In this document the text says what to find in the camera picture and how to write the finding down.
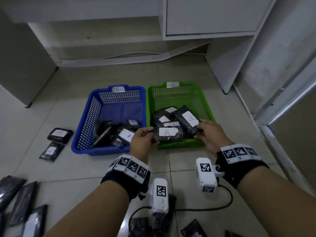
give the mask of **handwritten label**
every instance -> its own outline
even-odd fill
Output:
[[[180,126],[179,121],[164,123],[163,126]]]
[[[186,113],[183,113],[182,116],[184,117],[184,119],[187,120],[187,122],[192,126],[195,127],[196,125],[199,124],[199,121],[195,118],[195,116],[187,111]]]
[[[135,134],[134,132],[131,132],[131,131],[127,130],[127,129],[123,129],[121,131],[121,133],[119,134],[119,136],[121,138],[125,139],[126,141],[128,141],[129,143],[131,143],[134,134]]]
[[[167,82],[167,88],[171,88],[171,87],[178,87],[180,86],[180,83],[178,81],[175,82]]]
[[[37,223],[37,213],[31,214],[25,223],[22,237],[33,237]]]
[[[165,111],[168,111],[169,113],[174,112],[176,110],[177,110],[177,108],[174,108],[174,107],[170,107],[168,109],[165,109]]]
[[[64,130],[55,130],[52,135],[54,136],[59,136],[59,137],[64,137],[67,134],[67,131]]]
[[[125,92],[124,87],[112,87],[112,92]]]
[[[165,117],[165,116],[162,116],[162,117],[159,119],[159,121],[160,121],[161,123],[170,122],[170,120],[169,120],[167,117]]]
[[[178,131],[178,128],[175,127],[161,127],[159,128],[159,136],[175,136]]]
[[[128,120],[128,122],[130,123],[130,125],[138,125],[136,120]]]
[[[48,149],[47,149],[47,151],[46,151],[46,155],[52,155],[55,151],[56,151],[56,149],[57,149],[57,147],[53,147],[53,146],[51,146],[51,147],[49,147]]]

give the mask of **white cabinet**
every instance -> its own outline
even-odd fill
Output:
[[[256,31],[272,0],[167,0],[166,35]]]

